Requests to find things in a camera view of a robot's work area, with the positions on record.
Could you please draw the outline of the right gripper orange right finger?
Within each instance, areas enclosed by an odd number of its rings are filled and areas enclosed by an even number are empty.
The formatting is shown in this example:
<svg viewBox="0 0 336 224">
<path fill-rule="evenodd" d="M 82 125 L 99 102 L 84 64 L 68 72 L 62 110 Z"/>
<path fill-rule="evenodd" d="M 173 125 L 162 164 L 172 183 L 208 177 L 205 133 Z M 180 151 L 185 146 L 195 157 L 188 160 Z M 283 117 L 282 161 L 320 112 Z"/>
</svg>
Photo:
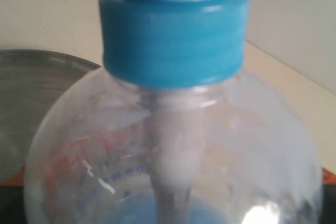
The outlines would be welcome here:
<svg viewBox="0 0 336 224">
<path fill-rule="evenodd" d="M 327 169 L 323 169 L 323 207 L 321 224 L 336 224 L 336 177 Z"/>
</svg>

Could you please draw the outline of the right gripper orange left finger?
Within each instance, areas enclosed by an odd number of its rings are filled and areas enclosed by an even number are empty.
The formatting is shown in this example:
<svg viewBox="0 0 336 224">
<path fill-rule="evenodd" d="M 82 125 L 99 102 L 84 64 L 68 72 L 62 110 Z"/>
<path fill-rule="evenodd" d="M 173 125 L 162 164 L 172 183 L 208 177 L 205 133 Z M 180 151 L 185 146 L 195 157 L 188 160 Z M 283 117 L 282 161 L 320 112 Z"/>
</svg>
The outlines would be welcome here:
<svg viewBox="0 0 336 224">
<path fill-rule="evenodd" d="M 1 223 L 27 223 L 24 210 L 24 174 L 1 183 Z"/>
</svg>

